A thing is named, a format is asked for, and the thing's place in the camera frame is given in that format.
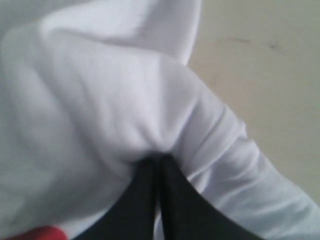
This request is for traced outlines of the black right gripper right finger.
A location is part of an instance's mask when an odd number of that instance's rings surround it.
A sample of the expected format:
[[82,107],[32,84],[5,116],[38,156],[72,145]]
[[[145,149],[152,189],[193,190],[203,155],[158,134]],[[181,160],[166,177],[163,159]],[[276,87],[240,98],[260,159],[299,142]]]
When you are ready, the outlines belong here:
[[166,240],[251,240],[253,234],[211,206],[170,155],[158,160],[162,226]]

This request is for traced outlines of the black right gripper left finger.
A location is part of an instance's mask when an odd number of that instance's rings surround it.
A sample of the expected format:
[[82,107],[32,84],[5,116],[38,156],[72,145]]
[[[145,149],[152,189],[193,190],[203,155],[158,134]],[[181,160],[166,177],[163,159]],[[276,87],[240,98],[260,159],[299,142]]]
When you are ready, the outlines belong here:
[[156,166],[142,160],[132,182],[111,209],[77,240],[152,240],[156,215]]

